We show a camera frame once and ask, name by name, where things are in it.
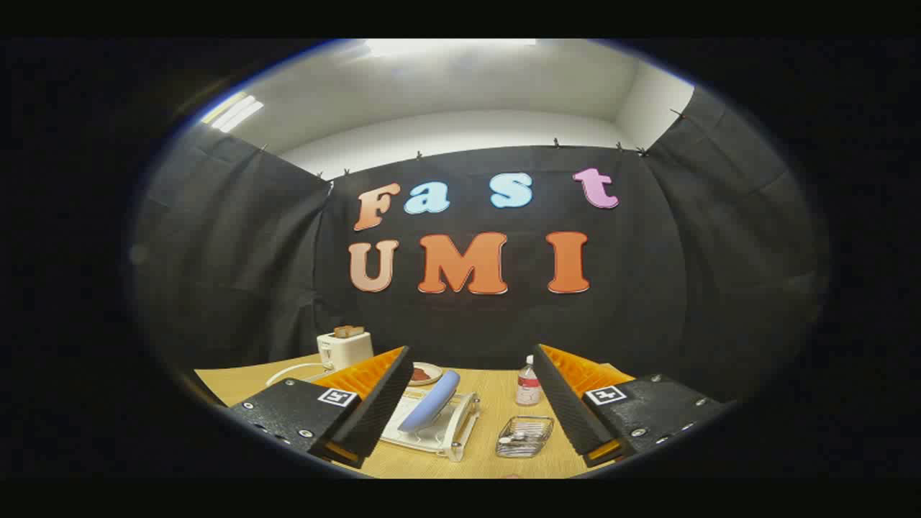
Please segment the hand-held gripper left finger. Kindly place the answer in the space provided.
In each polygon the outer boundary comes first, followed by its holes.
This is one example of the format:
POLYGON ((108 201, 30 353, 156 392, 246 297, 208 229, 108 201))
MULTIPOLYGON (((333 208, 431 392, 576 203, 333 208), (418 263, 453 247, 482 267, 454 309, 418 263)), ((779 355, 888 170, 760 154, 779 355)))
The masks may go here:
POLYGON ((230 413, 300 455, 361 468, 413 373, 410 347, 398 347, 316 381, 277 381, 230 413))

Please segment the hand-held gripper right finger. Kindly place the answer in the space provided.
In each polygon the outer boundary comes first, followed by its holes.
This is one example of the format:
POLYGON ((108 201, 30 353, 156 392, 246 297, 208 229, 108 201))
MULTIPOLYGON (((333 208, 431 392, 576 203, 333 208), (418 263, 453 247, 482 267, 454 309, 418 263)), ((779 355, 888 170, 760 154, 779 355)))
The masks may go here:
POLYGON ((588 468, 644 455, 726 410, 662 373, 634 377, 543 344, 532 356, 544 396, 588 468))

